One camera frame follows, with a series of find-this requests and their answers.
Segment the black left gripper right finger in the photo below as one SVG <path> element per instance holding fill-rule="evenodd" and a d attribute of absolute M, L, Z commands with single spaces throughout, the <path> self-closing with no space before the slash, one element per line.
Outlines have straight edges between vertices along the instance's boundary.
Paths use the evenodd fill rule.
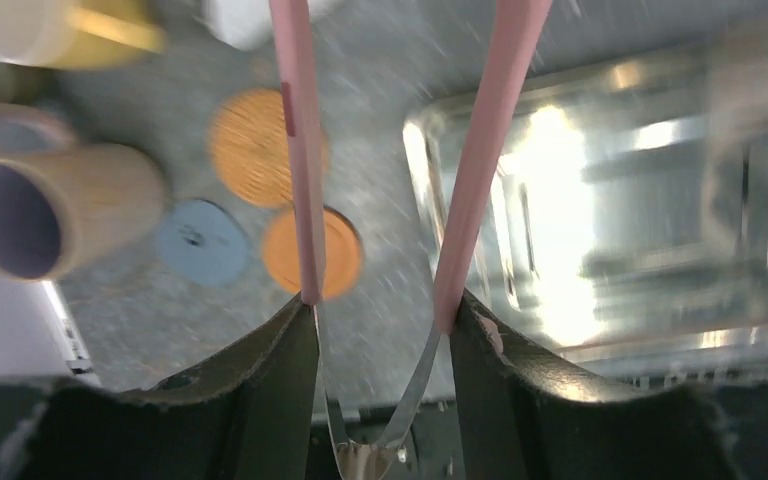
<path fill-rule="evenodd" d="M 648 391 L 462 297 L 450 349 L 469 479 L 768 479 L 768 381 Z"/>

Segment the pink-handled metal tongs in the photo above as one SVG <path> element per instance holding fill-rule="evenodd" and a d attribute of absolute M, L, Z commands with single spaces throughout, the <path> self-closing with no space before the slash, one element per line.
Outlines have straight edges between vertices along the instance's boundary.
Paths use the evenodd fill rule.
<path fill-rule="evenodd" d="M 269 6 L 292 175 L 300 298 L 315 312 L 323 297 L 326 257 L 320 111 L 309 6 L 305 1 L 272 1 Z M 498 159 L 550 7 L 548 1 L 496 4 L 434 277 L 435 326 L 393 415 L 374 443 L 351 440 L 339 401 L 325 397 L 330 440 L 343 479 L 383 478 L 410 431 L 440 339 L 454 326 Z"/>

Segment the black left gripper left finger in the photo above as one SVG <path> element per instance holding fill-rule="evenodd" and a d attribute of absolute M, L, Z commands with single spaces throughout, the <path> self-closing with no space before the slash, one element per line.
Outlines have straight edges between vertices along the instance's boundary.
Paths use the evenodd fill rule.
<path fill-rule="evenodd" d="M 318 357 L 293 299 L 148 390 L 0 377 L 0 479 L 301 479 Z"/>

